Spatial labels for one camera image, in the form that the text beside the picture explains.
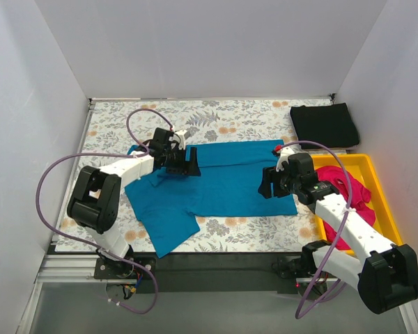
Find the teal blue t shirt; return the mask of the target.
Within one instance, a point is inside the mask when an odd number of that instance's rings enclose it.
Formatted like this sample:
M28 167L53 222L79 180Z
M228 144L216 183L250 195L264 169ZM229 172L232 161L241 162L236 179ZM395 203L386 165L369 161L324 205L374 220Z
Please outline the teal blue t shirt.
M292 216L292 196L265 199L258 193L262 170L274 168L272 149L280 140L197 145L198 177L157 170L125 187L159 257L169 254L200 228L197 217Z

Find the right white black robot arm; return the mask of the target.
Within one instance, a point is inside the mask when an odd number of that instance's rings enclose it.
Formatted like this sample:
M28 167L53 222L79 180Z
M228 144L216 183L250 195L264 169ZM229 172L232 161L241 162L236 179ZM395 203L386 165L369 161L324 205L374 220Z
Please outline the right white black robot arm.
M258 192L266 199L296 195L354 252L349 256L328 241L314 241L303 246L300 258L291 260L285 270L296 276L328 273L355 288L375 314L418 299L416 252L382 236L348 205L336 186L319 180L309 154L290 148L277 148L273 154L279 160L275 167L263 169Z

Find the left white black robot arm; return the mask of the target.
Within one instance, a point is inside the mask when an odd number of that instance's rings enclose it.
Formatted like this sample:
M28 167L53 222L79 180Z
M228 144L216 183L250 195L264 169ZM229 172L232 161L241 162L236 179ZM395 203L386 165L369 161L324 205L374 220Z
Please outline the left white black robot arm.
M197 149L188 147L185 130L157 128L153 138L112 164L83 167L72 191L67 215L92 236L98 249L111 259L110 269L119 278L134 270L133 250L116 227L122 190L129 184L163 170L167 176L199 177Z

